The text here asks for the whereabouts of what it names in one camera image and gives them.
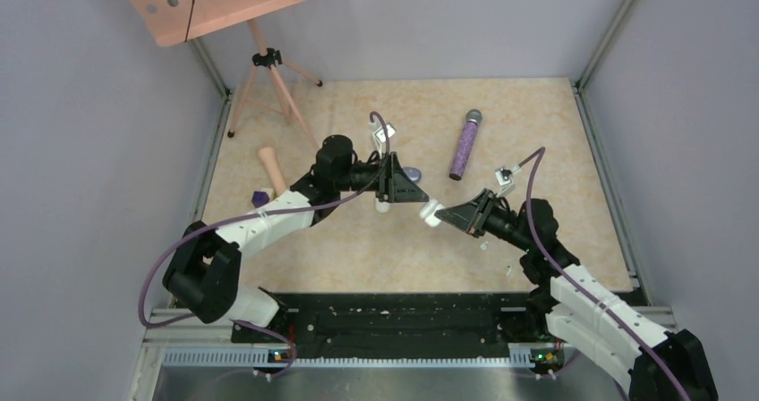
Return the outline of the lavender charging case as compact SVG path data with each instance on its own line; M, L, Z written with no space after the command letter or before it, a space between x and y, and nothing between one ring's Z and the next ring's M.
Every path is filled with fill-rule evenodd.
M422 171L416 167L406 166L404 172L413 183L419 183L422 179Z

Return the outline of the white earbud case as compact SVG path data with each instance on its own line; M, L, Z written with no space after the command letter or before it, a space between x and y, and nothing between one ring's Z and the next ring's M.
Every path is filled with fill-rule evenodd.
M430 227L437 227L441 224L441 220L436 216L436 213L444 209L444 206L437 200L430 200L426 202L419 211L420 219Z

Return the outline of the white oval charging case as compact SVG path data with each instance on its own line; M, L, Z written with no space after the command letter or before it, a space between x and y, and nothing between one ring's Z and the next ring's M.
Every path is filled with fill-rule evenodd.
M376 200L374 203L374 208L377 212L384 214L389 212L390 204L388 202Z

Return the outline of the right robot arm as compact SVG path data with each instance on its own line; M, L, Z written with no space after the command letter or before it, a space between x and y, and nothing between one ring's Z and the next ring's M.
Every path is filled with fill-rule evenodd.
M429 226L493 235L524 251L520 265L536 286L526 305L527 333L569 343L611 376L627 399L718 399L700 340L650 320L603 286L557 238L559 224L546 200L531 198L514 211L485 189L448 208L430 202L420 216Z

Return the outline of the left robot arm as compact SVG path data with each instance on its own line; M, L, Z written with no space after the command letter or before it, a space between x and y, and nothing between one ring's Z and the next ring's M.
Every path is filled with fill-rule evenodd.
M240 217L195 222L171 254L163 287L204 323L243 320L266 341L286 333L280 303L260 288L243 288L243 264L282 238L317 225L363 192L380 203L426 203L429 195L404 172L396 152L361 161L352 141L331 135L309 172L273 201Z

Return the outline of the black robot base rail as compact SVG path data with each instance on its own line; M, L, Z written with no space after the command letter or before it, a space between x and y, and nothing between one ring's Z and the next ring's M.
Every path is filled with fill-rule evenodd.
M567 345L533 327L526 294L278 294L269 324L299 359L511 359L559 367Z

